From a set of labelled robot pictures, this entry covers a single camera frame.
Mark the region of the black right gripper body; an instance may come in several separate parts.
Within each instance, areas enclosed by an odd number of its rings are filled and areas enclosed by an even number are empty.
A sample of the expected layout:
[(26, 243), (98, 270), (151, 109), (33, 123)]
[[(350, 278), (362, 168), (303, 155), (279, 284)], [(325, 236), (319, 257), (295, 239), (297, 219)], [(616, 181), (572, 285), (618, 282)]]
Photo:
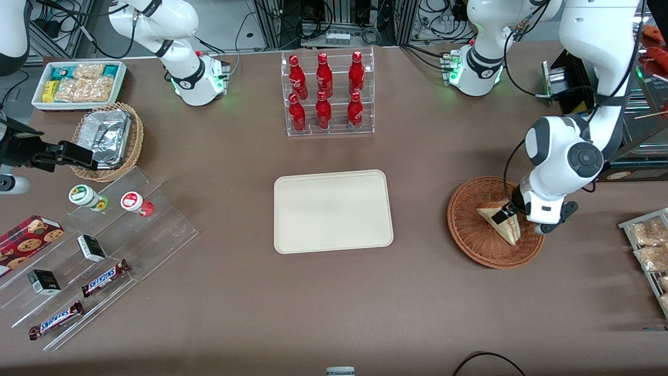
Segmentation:
[(12, 117), (2, 118), (2, 164), (10, 167), (45, 167), (43, 162), (35, 160), (35, 156), (45, 150), (42, 135), (43, 131), (37, 131)]

